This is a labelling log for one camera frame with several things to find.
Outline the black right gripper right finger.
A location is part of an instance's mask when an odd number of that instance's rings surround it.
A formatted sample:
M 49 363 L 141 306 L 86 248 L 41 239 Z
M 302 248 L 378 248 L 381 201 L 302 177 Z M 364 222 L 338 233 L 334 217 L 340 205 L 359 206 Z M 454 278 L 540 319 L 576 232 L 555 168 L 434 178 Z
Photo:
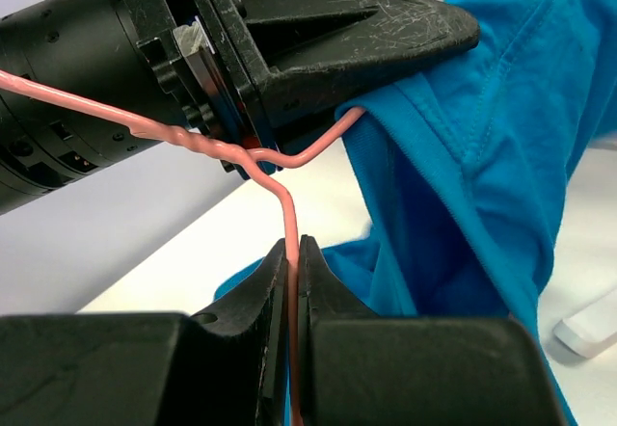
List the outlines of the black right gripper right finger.
M 300 405 L 307 425 L 561 425 L 527 331 L 502 318 L 377 315 L 300 246 Z

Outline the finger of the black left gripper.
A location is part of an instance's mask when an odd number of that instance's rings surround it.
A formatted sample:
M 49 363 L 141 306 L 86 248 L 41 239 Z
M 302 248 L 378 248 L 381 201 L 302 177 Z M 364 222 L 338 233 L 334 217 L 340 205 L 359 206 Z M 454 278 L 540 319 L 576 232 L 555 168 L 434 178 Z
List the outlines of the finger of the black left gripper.
M 474 48 L 477 20 L 438 0 L 193 0 L 208 136 L 296 154 L 336 108 Z

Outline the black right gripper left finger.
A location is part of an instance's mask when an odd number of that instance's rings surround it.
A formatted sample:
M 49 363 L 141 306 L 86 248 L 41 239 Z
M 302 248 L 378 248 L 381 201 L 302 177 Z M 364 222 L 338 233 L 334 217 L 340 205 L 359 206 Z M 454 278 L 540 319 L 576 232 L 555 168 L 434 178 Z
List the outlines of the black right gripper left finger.
M 285 246 L 193 315 L 1 321 L 5 425 L 282 425 Z

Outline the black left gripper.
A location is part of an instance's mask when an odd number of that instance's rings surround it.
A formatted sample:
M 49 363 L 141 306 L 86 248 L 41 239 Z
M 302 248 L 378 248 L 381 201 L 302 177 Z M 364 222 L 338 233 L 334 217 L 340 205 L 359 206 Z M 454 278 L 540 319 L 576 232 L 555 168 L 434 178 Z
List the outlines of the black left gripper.
M 45 0 L 1 20 L 1 68 L 20 78 L 224 140 L 177 49 L 194 0 Z M 121 124 L 1 94 L 1 209 L 11 212 L 150 147 Z

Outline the blue t shirt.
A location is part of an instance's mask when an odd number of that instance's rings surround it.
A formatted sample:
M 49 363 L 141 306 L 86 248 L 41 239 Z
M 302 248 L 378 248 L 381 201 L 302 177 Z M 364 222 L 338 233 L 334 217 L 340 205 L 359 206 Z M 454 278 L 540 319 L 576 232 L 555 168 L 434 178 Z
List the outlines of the blue t shirt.
M 384 316 L 511 317 L 538 331 L 568 182 L 616 128 L 616 0 L 447 0 L 471 51 L 350 101 L 369 234 L 324 250 Z

